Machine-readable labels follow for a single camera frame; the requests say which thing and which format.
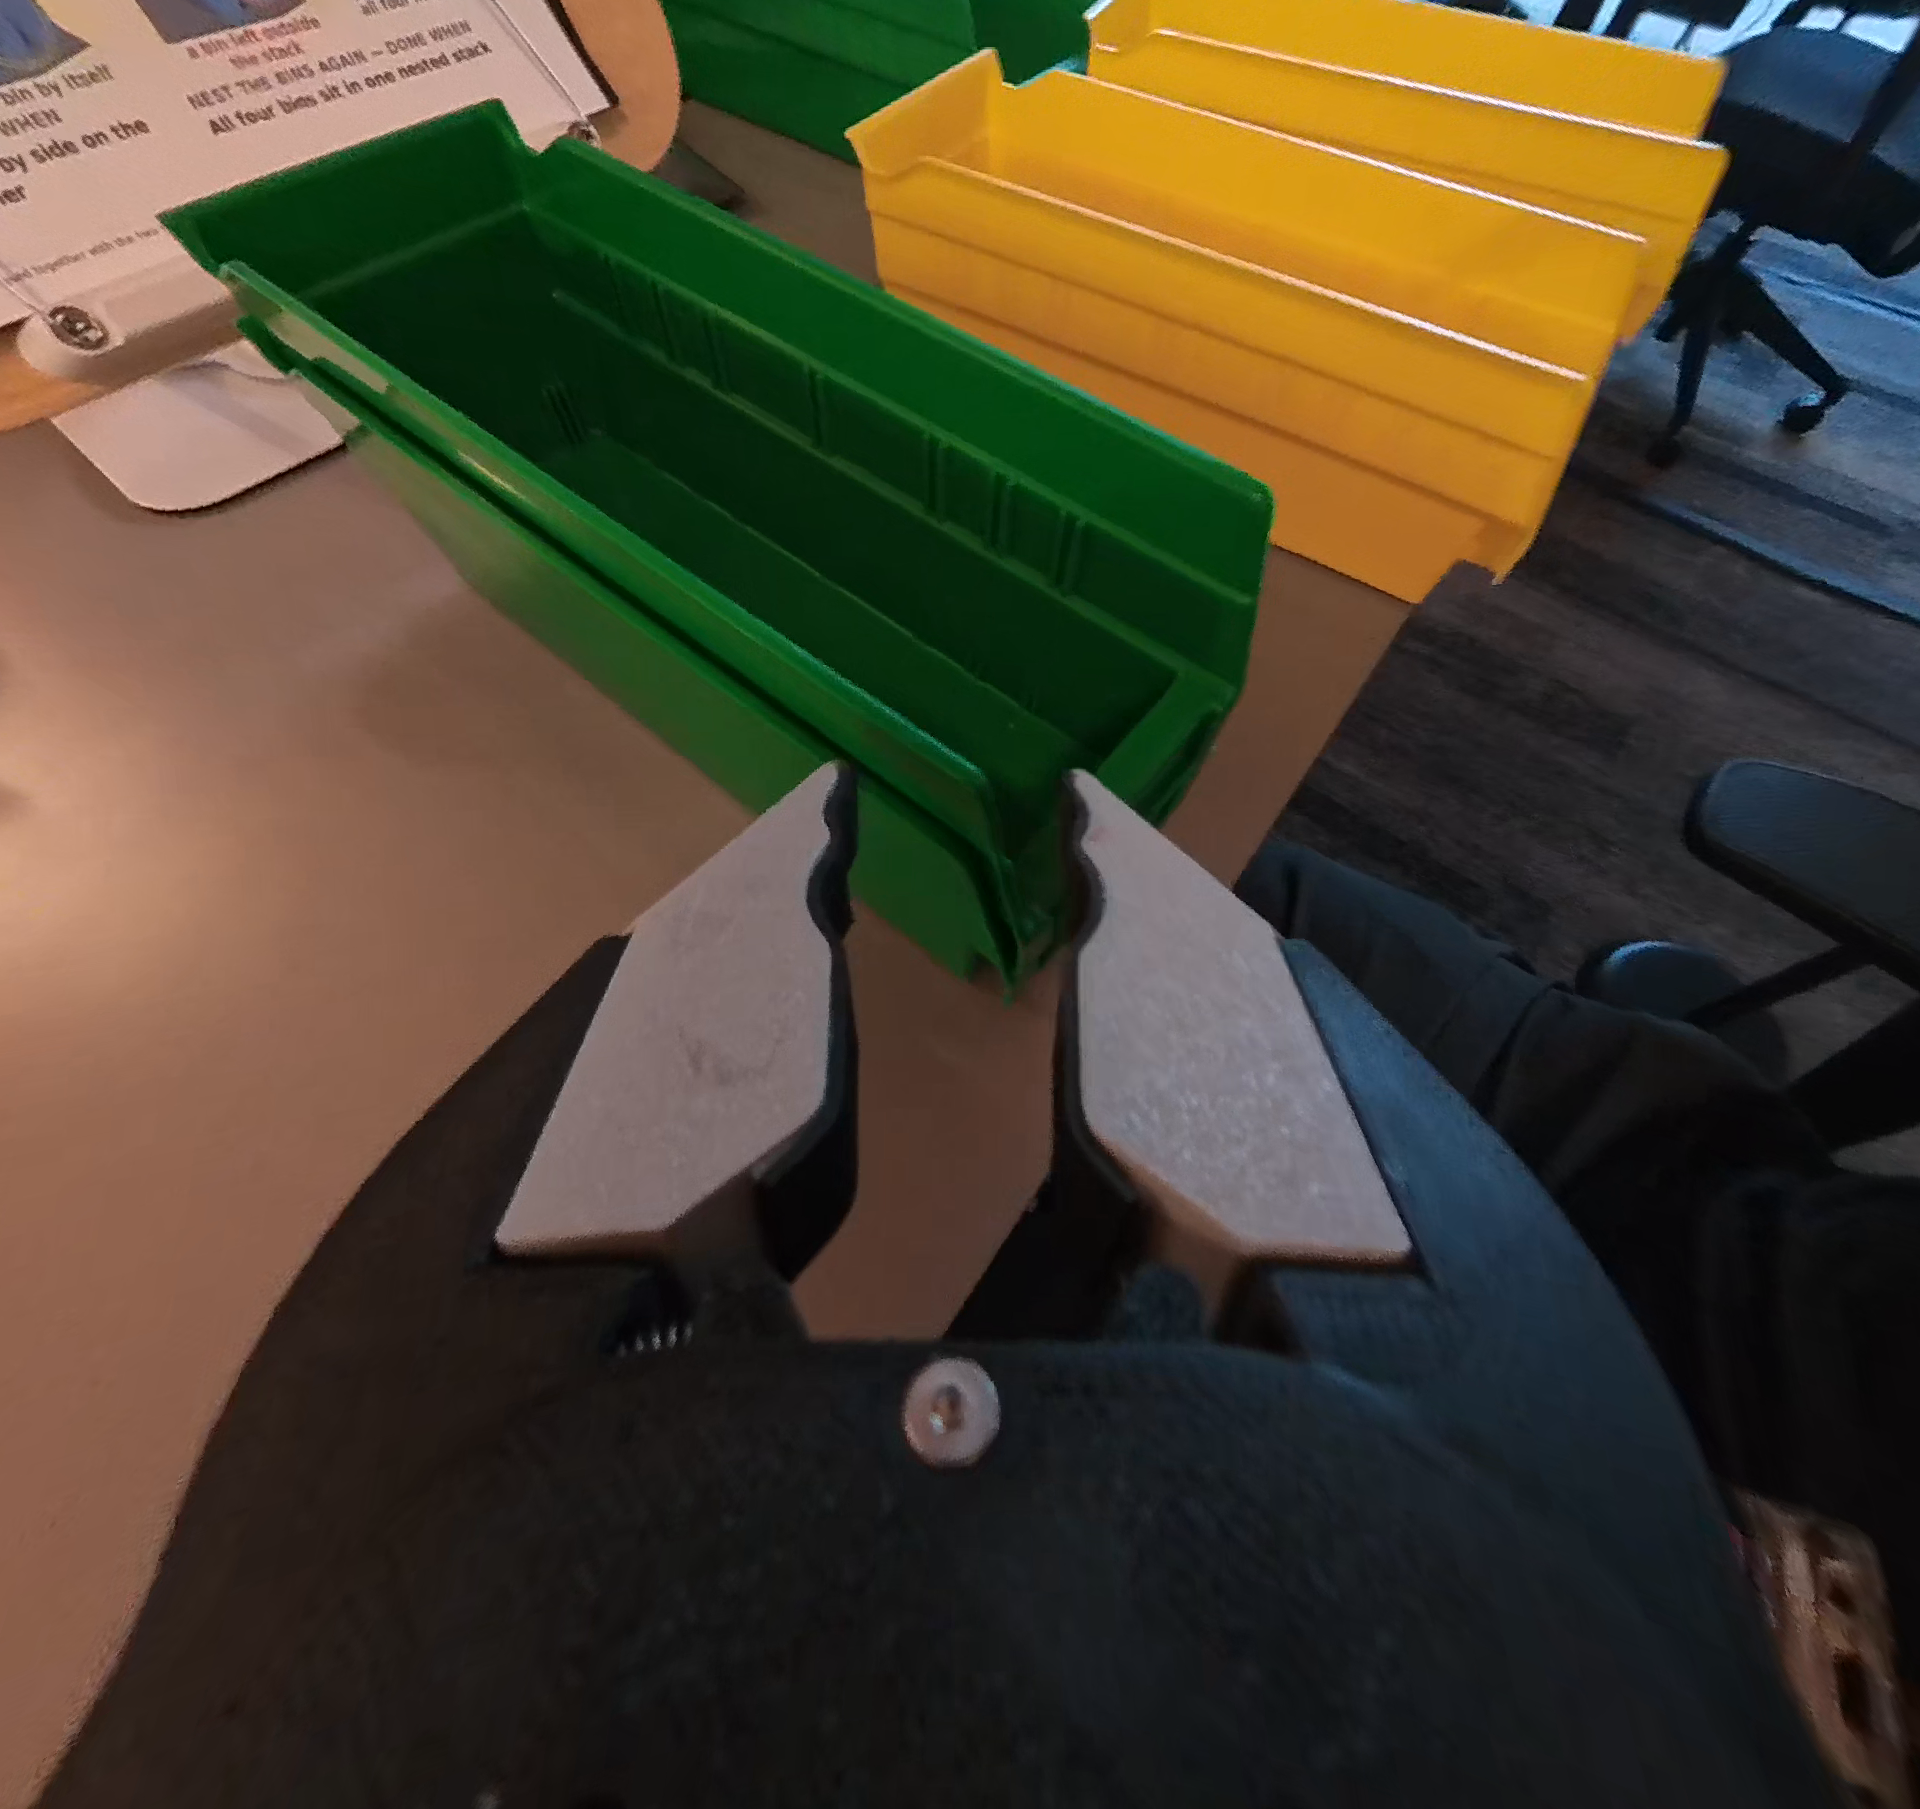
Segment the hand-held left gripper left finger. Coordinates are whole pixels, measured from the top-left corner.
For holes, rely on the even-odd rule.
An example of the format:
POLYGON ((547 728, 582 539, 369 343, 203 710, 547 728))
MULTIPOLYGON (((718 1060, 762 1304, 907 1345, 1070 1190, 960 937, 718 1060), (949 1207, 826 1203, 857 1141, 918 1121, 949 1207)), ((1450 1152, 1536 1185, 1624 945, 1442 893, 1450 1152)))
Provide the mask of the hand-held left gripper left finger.
POLYGON ((859 1181, 857 847, 857 772, 832 763, 635 919, 500 1255, 813 1262, 830 1244, 859 1181))

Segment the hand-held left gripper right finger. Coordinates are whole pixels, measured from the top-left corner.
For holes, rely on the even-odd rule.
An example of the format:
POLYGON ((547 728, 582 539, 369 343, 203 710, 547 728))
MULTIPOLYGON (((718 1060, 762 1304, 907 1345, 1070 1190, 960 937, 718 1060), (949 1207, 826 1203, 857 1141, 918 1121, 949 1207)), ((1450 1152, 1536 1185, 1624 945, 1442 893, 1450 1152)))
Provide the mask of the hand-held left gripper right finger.
POLYGON ((1174 1269, 1409 1269, 1415 1242, 1283 937, 1088 770, 1066 1106, 1174 1269))

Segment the yellow plastic bin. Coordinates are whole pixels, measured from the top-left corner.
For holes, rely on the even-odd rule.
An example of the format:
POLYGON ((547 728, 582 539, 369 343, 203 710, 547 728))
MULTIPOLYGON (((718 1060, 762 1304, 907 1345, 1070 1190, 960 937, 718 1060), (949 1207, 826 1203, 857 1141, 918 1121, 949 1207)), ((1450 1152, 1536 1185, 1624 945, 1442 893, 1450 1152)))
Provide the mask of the yellow plastic bin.
POLYGON ((1097 0, 1090 73, 1638 236, 1620 323, 1668 301, 1728 154, 1723 60, 1415 0, 1097 0))
POLYGON ((1268 486, 1418 605, 1534 548, 1640 236, 982 49, 848 128, 881 282, 1268 486))

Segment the person's dark trousers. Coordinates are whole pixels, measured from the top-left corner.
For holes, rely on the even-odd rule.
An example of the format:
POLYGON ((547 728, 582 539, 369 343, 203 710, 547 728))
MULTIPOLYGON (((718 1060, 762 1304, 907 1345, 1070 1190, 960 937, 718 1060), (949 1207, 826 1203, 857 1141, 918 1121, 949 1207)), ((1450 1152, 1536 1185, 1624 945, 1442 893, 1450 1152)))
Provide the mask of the person's dark trousers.
POLYGON ((1712 1035, 1594 1003, 1400 886, 1272 838, 1235 890, 1545 1185, 1715 1471, 1857 1526, 1917 1579, 1915 1179, 1840 1168, 1712 1035))

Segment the white metal stand base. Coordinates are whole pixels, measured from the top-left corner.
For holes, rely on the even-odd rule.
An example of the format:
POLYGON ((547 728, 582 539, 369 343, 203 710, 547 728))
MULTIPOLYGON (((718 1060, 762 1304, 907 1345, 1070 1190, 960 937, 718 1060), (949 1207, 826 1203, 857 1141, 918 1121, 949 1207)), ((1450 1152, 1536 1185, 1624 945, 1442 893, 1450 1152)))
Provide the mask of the white metal stand base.
POLYGON ((228 286, 188 262, 39 310, 5 290, 5 429, 34 420, 153 515, 236 501, 346 446, 239 334, 228 286))

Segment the instruction sheet on board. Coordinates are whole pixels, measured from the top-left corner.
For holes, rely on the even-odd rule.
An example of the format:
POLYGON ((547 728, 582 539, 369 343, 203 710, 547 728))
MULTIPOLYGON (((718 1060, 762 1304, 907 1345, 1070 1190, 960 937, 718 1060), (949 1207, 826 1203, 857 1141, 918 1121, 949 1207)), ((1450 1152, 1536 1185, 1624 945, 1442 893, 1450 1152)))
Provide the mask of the instruction sheet on board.
MULTIPOLYGON (((527 40, 558 104, 558 128, 611 150, 639 169, 668 152, 683 115, 679 55, 659 0, 544 0, 606 104, 578 101, 558 64, 527 40)), ((234 295, 173 247, 131 271, 131 286, 43 291, 5 282, 25 310, 5 319, 5 433, 27 429, 148 376, 177 370, 241 341, 234 295)))

